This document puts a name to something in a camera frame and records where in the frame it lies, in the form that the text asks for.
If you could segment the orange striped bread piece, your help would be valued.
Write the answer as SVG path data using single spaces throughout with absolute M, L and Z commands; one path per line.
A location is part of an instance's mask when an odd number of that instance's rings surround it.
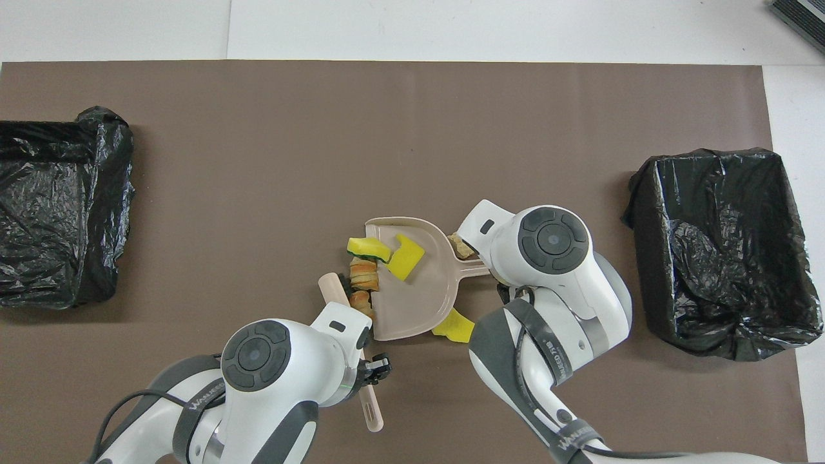
M 349 266 L 351 288 L 361 291 L 380 290 L 378 266 L 375 260 L 354 256 Z

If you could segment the large yellow sponge piece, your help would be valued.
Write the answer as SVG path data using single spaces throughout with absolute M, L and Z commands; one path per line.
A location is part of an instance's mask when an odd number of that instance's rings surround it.
M 397 234 L 395 239 L 400 247 L 394 251 L 386 267 L 393 276 L 404 282 L 425 256 L 425 250 L 404 234 Z

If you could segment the yellow green sponge piece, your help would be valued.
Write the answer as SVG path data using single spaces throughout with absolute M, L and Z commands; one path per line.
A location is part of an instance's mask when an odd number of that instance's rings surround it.
M 375 237 L 348 238 L 347 252 L 363 260 L 377 260 L 385 264 L 390 261 L 393 253 L 389 246 Z

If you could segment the pink plastic dustpan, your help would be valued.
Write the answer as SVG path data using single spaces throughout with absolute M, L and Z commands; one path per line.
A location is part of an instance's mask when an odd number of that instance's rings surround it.
M 365 234 L 393 249 L 406 238 L 424 250 L 404 281 L 380 262 L 380 290 L 371 295 L 375 340 L 401 340 L 435 328 L 450 314 L 461 280 L 490 273 L 479 259 L 457 258 L 445 233 L 426 220 L 374 218 L 366 221 Z

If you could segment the dark ribbed device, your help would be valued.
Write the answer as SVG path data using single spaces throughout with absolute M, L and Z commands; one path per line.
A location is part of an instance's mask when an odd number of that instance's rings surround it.
M 825 0 L 767 0 L 767 6 L 825 55 Z

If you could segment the brown paper table mat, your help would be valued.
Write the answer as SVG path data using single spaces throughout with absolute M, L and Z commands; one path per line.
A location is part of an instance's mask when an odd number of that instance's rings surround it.
M 619 451 L 807 461 L 795 352 L 692 356 L 645 324 L 628 180 L 651 156 L 772 148 L 757 66 L 6 63 L 0 120 L 99 105 L 135 139 L 116 294 L 0 311 L 0 464 L 79 464 L 107 411 L 264 318 L 309 323 L 374 217 L 451 234 L 483 198 L 569 208 L 634 299 L 630 338 L 558 388 Z

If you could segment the bin with black bag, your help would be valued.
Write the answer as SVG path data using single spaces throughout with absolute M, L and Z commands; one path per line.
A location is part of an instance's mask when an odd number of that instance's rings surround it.
M 648 329 L 694 356 L 759 362 L 825 333 L 783 160 L 763 148 L 646 160 L 622 217 Z
M 114 296 L 133 151 L 129 124 L 101 106 L 71 122 L 0 121 L 0 309 Z

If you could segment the beige rough foam chunk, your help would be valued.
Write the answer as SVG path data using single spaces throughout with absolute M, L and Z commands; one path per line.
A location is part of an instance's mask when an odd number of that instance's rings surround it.
M 459 235 L 450 234 L 446 238 L 448 238 L 448 241 L 454 250 L 454 254 L 460 260 L 468 260 L 476 256 L 475 250 L 473 250 L 471 246 L 468 246 L 468 244 L 466 244 Z

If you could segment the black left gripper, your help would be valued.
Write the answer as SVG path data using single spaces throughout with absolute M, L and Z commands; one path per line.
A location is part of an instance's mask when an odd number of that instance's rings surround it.
M 391 362 L 388 353 L 380 353 L 373 358 L 360 359 L 356 368 L 356 379 L 353 387 L 377 385 L 389 375 Z

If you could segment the pink brush black bristles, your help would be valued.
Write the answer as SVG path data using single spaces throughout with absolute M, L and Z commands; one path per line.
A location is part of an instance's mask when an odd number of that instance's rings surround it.
M 349 297 L 339 279 L 338 273 L 327 273 L 318 279 L 318 287 L 321 291 L 324 302 L 335 302 L 349 305 Z M 358 391 L 360 406 L 364 414 L 365 423 L 369 432 L 380 432 L 384 426 L 384 419 L 379 402 L 377 400 L 374 385 L 365 384 Z

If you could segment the small yellow sponge piece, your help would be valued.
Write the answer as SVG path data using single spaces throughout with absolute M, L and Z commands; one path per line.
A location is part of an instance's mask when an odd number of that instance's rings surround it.
M 452 308 L 442 323 L 431 329 L 431 334 L 442 336 L 454 343 L 468 343 L 474 332 L 475 323 Z

